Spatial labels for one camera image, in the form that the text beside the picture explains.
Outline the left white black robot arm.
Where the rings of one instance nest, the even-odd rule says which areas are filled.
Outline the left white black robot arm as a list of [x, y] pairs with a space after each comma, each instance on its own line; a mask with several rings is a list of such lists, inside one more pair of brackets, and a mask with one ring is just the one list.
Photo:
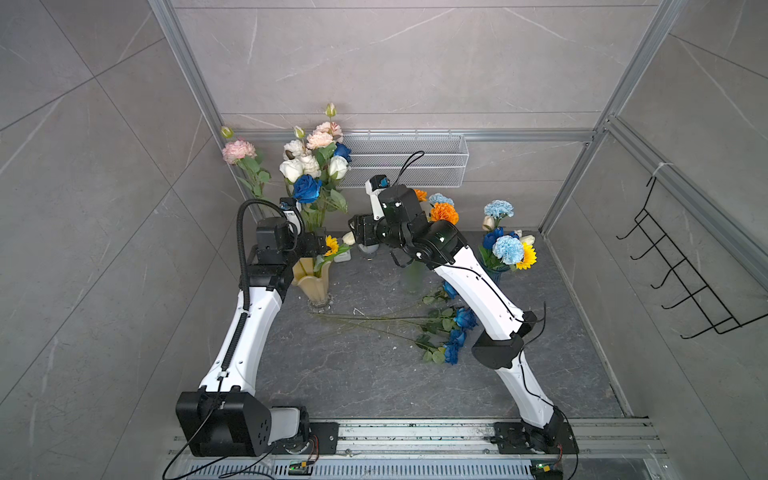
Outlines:
[[192, 455], [257, 457], [309, 443], [305, 408], [268, 407], [255, 393], [269, 330], [307, 245], [300, 220], [289, 213], [261, 221], [251, 250], [238, 247], [240, 291], [232, 323], [198, 389], [181, 393], [175, 407]]

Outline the blue rose picked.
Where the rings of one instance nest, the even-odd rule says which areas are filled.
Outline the blue rose picked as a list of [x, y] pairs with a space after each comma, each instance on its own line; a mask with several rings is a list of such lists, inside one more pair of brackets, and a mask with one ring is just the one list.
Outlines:
[[414, 343], [419, 348], [433, 350], [448, 348], [449, 346], [462, 348], [465, 341], [466, 332], [464, 330], [451, 330], [450, 332], [444, 332], [443, 335], [423, 332], [416, 337]]
[[425, 305], [433, 305], [439, 302], [450, 302], [457, 296], [458, 293], [456, 290], [448, 282], [443, 282], [436, 291], [423, 296], [422, 303]]
[[451, 333], [472, 330], [477, 323], [477, 317], [471, 309], [445, 307], [429, 311], [421, 329], [427, 333]]

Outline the yellow wavy glass vase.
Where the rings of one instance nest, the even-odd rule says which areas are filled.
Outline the yellow wavy glass vase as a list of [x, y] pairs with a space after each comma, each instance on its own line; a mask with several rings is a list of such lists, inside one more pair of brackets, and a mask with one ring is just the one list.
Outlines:
[[304, 257], [293, 266], [292, 284], [297, 286], [307, 296], [314, 307], [322, 307], [329, 303], [329, 270], [330, 261]]

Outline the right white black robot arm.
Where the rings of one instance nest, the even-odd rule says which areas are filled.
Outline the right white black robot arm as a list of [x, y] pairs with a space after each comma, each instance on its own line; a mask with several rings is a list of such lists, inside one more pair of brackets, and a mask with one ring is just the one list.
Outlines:
[[472, 354], [500, 377], [521, 417], [517, 423], [496, 426], [494, 441], [499, 448], [578, 454], [570, 422], [545, 395], [524, 355], [524, 336], [537, 316], [503, 294], [455, 224], [428, 219], [413, 189], [376, 175], [366, 182], [365, 190], [371, 211], [350, 219], [355, 239], [366, 247], [387, 245], [401, 250], [410, 262], [424, 264], [457, 292], [483, 326]]

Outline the blue rose top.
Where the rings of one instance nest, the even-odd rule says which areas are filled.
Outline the blue rose top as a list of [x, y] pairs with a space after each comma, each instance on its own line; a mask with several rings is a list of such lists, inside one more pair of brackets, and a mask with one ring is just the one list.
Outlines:
[[336, 143], [336, 148], [333, 153], [334, 157], [342, 157], [347, 162], [351, 161], [351, 149], [341, 142]]

